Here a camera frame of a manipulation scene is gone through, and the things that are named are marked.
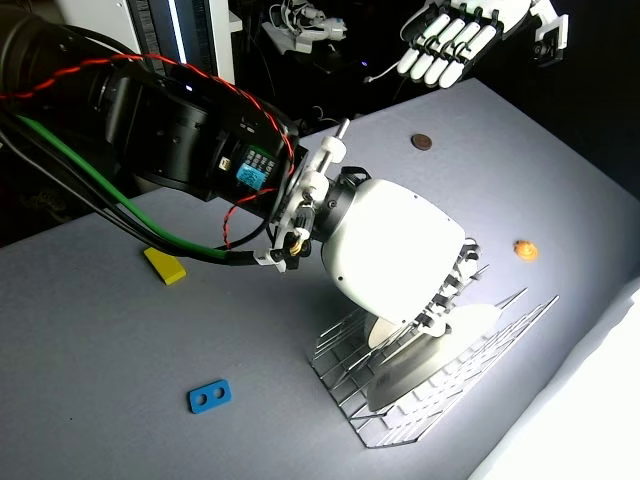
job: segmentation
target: white robotic hand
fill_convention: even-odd
[[[432,0],[400,31],[410,48],[397,71],[427,86],[448,88],[456,83],[499,40],[507,38],[527,14],[537,16],[534,56],[540,65],[562,59],[569,17],[558,17],[550,0]]]

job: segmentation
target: blue label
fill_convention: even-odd
[[[260,190],[264,182],[267,180],[267,174],[261,172],[257,168],[253,168],[252,166],[243,163],[238,170],[236,178],[254,190]]]

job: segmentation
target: dish rack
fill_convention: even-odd
[[[311,365],[365,447],[415,443],[429,433],[557,300],[556,296],[500,331],[479,338],[422,385],[377,412],[368,408],[367,385],[386,358],[420,335],[416,327],[405,327],[372,350],[364,338],[365,322],[372,316],[358,309],[320,335]]]

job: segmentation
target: yellow block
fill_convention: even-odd
[[[167,285],[176,283],[181,278],[187,276],[187,271],[176,257],[162,253],[155,248],[147,248],[144,251],[144,255]]]

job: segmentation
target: gray table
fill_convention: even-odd
[[[409,137],[424,132],[433,149]],[[321,135],[305,139],[309,147]],[[431,434],[365,450],[307,363],[352,305],[316,255],[279,275],[186,260],[165,287],[135,240],[89,216],[0,251],[0,469],[11,479],[465,478],[590,328],[640,253],[640,204],[469,81],[356,120],[346,164],[403,184],[464,226],[491,264],[465,302],[561,301]],[[160,190],[138,203],[218,243],[223,202]],[[233,218],[237,238],[256,219]],[[514,240],[540,259],[520,262]],[[218,378],[231,404],[189,413]]]

